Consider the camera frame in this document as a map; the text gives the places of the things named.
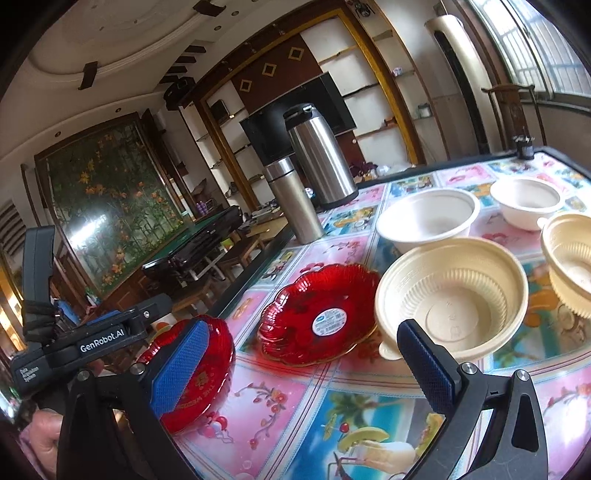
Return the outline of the person's left hand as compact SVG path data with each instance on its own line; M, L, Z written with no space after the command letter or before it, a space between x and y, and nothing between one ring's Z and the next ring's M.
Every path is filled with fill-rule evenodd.
M51 409L37 409L19 435L22 450L43 479L55 479L58 442L63 416Z

